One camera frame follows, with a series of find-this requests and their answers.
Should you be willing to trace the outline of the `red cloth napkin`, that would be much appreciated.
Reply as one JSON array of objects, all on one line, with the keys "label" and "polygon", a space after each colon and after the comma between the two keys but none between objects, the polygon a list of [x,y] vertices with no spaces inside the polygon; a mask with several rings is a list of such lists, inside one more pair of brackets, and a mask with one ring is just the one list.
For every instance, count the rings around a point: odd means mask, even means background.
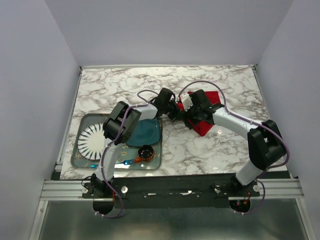
[{"label": "red cloth napkin", "polygon": [[[221,100],[217,91],[204,91],[204,92],[208,97],[208,99],[210,100],[211,105],[221,104]],[[177,119],[184,121],[184,110],[180,109]],[[196,124],[196,125],[185,125],[185,126],[190,130],[194,130],[201,137],[203,137],[213,127],[213,124],[208,124],[204,121],[201,121],[199,124]]]}]

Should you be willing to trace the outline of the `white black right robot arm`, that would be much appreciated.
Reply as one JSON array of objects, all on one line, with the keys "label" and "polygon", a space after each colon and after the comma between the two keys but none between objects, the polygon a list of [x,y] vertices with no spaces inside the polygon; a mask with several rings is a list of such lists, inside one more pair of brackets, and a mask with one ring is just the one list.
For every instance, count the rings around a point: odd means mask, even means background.
[{"label": "white black right robot arm", "polygon": [[280,158],[290,156],[277,124],[272,120],[257,122],[230,111],[216,103],[208,107],[191,106],[184,109],[182,119],[188,128],[201,121],[224,127],[247,140],[249,161],[230,180],[230,191],[241,196],[248,185],[263,176]]}]

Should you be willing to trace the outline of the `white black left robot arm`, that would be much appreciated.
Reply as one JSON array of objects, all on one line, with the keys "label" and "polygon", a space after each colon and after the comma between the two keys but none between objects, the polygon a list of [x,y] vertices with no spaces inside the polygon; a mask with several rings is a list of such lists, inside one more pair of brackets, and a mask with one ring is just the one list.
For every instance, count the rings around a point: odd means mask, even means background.
[{"label": "white black left robot arm", "polygon": [[103,123],[104,150],[95,172],[90,176],[90,185],[93,190],[88,190],[91,194],[96,193],[104,198],[116,193],[111,186],[114,177],[115,165],[121,148],[134,133],[138,122],[153,120],[162,115],[178,111],[175,102],[175,94],[162,88],[155,99],[138,105],[128,105],[120,101],[112,110],[109,117]]}]

